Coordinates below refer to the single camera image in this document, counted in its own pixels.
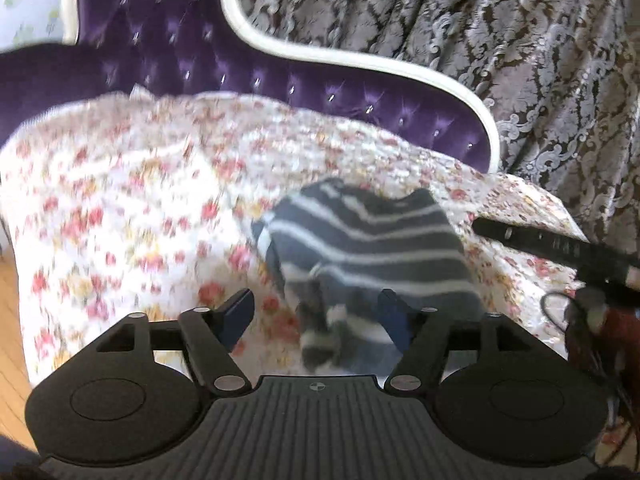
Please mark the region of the grey white striped garment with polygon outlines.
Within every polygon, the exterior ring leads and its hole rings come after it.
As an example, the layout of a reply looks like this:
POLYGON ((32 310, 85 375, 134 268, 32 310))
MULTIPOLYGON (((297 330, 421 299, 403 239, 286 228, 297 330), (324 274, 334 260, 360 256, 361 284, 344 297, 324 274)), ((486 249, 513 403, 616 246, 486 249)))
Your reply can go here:
POLYGON ((419 314, 484 314, 459 237, 425 188, 392 200, 324 180, 283 197, 250 237, 296 312, 311 372, 386 376, 419 314))

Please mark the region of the floral bed cover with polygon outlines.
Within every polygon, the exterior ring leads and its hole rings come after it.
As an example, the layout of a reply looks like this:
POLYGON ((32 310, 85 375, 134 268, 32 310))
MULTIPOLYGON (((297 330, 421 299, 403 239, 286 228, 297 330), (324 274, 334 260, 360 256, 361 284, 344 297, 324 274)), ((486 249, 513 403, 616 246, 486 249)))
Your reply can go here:
POLYGON ((405 198, 418 201, 418 215, 383 230, 394 252, 423 264, 412 277, 427 296, 462 286, 474 304, 563 350, 539 303, 574 292, 574 272, 472 230, 487 217, 578 236, 561 201, 536 185, 258 96, 157 98, 135 88, 55 107, 1 151, 28 378, 39 384, 127 313, 172 320, 245 287, 257 312, 232 354, 248 377, 384 374, 397 353, 382 327, 343 299, 327 299, 308 327, 267 260, 268 238, 250 228, 291 205, 296 217, 278 221, 277 233, 319 259, 288 260, 285 270, 358 292, 373 271, 347 244, 363 228, 343 228, 332 242, 320 230, 342 211, 368 221, 375 200, 393 207, 405 198), (314 221, 303 224, 302 214, 314 221), (318 365, 314 348, 324 351, 318 365))

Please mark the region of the brown silver damask curtain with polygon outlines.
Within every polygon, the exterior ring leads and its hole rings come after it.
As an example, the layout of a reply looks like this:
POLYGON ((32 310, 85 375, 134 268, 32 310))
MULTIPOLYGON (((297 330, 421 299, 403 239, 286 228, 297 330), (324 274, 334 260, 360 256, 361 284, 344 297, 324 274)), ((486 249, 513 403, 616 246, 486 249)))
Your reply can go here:
POLYGON ((639 0, 242 0, 273 36, 398 58, 490 109, 500 167, 639 249, 639 0))

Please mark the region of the purple tufted headboard white frame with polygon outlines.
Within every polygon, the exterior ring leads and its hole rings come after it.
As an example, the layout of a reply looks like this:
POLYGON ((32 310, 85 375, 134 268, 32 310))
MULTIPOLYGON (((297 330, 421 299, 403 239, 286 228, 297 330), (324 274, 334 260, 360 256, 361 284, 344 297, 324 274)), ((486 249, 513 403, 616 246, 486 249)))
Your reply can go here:
POLYGON ((2 54, 2 136, 107 92, 225 91, 361 120, 477 170, 499 168, 494 118, 462 84, 393 58, 263 34, 240 0, 61 0, 61 18, 61 42, 2 54))

